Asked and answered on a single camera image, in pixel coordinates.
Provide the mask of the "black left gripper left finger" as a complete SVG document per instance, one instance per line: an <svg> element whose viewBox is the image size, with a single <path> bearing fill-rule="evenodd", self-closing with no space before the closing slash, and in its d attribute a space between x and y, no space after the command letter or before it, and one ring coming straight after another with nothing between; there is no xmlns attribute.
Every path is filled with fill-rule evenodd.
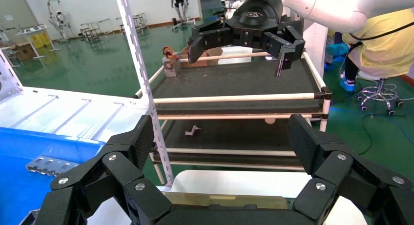
<svg viewBox="0 0 414 225"><path fill-rule="evenodd" d="M113 135L95 157L52 181L35 223L85 225L104 201L113 198L133 224L156 224L172 204L143 174L153 139L149 115L131 131Z"/></svg>

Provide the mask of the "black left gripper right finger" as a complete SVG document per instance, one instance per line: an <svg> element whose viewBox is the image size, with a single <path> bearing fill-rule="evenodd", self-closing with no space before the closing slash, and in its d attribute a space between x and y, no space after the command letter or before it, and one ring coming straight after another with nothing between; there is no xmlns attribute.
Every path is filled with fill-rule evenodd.
<svg viewBox="0 0 414 225"><path fill-rule="evenodd" d="M321 225L339 197L350 200L374 225L414 222L413 183L357 155L336 135L312 128L300 114L288 122L289 145L311 176L293 210Z"/></svg>

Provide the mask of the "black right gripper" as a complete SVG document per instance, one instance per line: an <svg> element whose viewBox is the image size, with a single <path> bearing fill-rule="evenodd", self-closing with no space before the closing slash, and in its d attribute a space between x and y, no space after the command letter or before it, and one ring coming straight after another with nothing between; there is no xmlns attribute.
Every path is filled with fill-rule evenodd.
<svg viewBox="0 0 414 225"><path fill-rule="evenodd" d="M195 63L208 49L234 45L262 48L278 59L275 77L301 58L305 40L291 25L278 30L283 12L282 0L245 0L233 16L203 23L192 29L188 40L188 61Z"/></svg>

